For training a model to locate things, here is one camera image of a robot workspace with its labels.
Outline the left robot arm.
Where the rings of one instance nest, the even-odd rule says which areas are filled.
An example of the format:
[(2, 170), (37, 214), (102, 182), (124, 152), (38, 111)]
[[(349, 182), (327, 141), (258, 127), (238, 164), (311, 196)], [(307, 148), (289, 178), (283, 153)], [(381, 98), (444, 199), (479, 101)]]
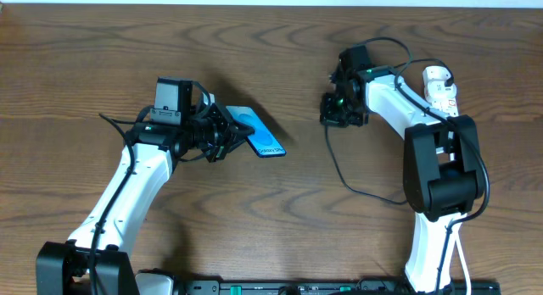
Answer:
[(154, 105), (121, 131), (118, 168), (84, 222), (64, 243), (46, 242), (36, 258), (40, 294), (182, 294), (184, 285), (161, 270), (134, 273), (130, 255), (160, 188), (190, 149), (222, 160), (254, 128), (236, 121), (206, 90), (192, 103), (199, 82), (157, 80)]

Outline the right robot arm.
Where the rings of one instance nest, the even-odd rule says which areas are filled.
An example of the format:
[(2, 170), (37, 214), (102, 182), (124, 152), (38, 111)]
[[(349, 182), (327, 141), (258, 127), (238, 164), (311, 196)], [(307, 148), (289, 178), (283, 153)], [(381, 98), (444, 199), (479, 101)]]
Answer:
[(490, 197), (488, 170), (480, 154), (474, 120), (456, 106), (450, 68), (426, 58), (424, 94), (402, 74), (416, 59), (396, 66), (374, 64), (365, 42), (339, 54), (320, 104), (320, 122), (332, 127), (363, 126), (380, 116), (403, 141), (403, 192), (415, 213), (414, 234), (404, 282), (410, 294), (452, 294), (451, 257), (462, 253), (462, 223), (480, 216)]

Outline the blue Galaxy smartphone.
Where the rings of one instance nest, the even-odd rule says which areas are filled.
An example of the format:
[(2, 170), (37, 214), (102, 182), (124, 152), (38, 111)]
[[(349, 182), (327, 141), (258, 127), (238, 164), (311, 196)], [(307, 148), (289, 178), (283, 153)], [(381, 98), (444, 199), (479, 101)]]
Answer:
[(250, 107), (227, 106), (233, 119), (254, 129), (247, 141), (260, 158), (282, 157), (287, 154), (280, 142), (272, 135), (256, 112)]

